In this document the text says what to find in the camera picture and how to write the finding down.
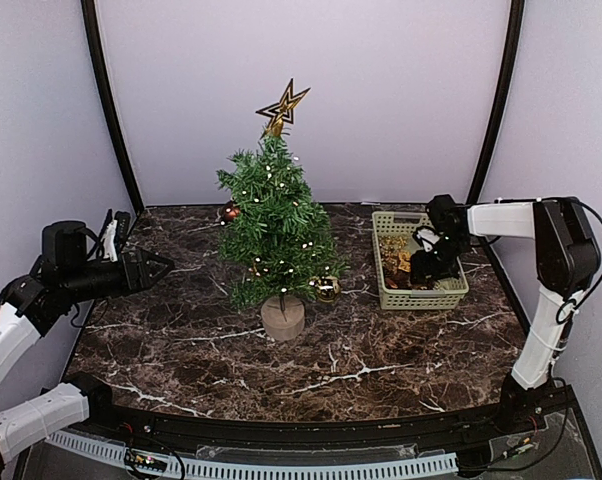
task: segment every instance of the star tree topper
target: star tree topper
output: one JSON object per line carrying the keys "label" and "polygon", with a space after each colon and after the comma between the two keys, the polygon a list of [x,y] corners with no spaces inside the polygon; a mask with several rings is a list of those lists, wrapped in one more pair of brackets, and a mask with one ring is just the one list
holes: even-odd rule
{"label": "star tree topper", "polygon": [[290,83],[288,83],[285,92],[283,92],[283,95],[281,96],[281,100],[264,107],[261,110],[257,110],[259,115],[266,116],[270,119],[267,127],[265,127],[263,136],[269,133],[275,137],[280,137],[281,131],[283,130],[283,124],[289,123],[292,125],[294,123],[294,108],[299,104],[303,97],[305,97],[310,89],[306,88],[302,92],[293,94],[293,82],[294,79],[291,78]]}

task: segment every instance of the brown marble surface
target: brown marble surface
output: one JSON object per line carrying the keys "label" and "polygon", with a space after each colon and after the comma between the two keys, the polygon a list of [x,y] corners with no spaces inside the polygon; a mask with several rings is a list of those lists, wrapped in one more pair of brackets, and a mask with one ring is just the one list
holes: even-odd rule
{"label": "brown marble surface", "polygon": [[371,213],[418,207],[328,205],[351,269],[334,305],[306,302],[306,328],[275,343],[259,309],[238,314],[240,267],[217,258],[217,207],[159,207],[130,244],[173,258],[148,292],[97,306],[70,372],[96,375],[115,402],[233,420],[369,420],[498,401],[524,337],[485,255],[463,256],[470,293],[452,311],[383,311]]}

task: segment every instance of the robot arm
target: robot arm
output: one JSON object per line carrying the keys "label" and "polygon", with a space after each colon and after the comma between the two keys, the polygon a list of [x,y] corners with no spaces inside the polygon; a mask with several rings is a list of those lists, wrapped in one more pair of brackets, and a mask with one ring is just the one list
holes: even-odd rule
{"label": "robot arm", "polygon": [[[43,230],[42,256],[0,295],[0,384],[17,360],[73,305],[147,290],[174,263],[142,249],[122,252],[130,217],[108,216],[97,237],[82,222]],[[95,240],[87,252],[86,237]],[[92,254],[96,258],[89,260]],[[109,387],[77,374],[45,395],[0,412],[0,473],[5,463],[52,432],[94,417],[111,403]]]}
{"label": "robot arm", "polygon": [[[539,301],[504,389],[515,385],[525,392],[548,382],[551,366],[565,349],[576,307],[599,269],[599,248],[581,205],[576,198],[551,198],[465,206],[449,195],[428,203],[437,238],[429,241],[431,248],[412,256],[413,283],[458,275],[456,258],[470,248],[472,235],[535,241]],[[419,231],[415,239],[420,241]]]}

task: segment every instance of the wooden tree stand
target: wooden tree stand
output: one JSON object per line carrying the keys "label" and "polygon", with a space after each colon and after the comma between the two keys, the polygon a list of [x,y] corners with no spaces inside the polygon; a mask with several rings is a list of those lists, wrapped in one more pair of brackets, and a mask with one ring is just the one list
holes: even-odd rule
{"label": "wooden tree stand", "polygon": [[292,340],[305,327],[303,302],[292,295],[286,295],[283,303],[285,311],[281,310],[280,297],[268,298],[261,307],[261,319],[265,331],[279,342]]}

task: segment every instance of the beige basket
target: beige basket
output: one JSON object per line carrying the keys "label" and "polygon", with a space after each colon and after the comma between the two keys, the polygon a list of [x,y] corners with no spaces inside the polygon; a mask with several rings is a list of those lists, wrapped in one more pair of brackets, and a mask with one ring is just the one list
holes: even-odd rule
{"label": "beige basket", "polygon": [[374,212],[372,214],[374,261],[379,282],[379,299],[384,310],[450,310],[468,293],[468,281],[459,262],[460,278],[439,280],[434,290],[391,290],[385,286],[379,235],[407,235],[410,241],[407,250],[414,253],[420,250],[412,233],[419,227],[432,226],[427,214],[413,212]]}

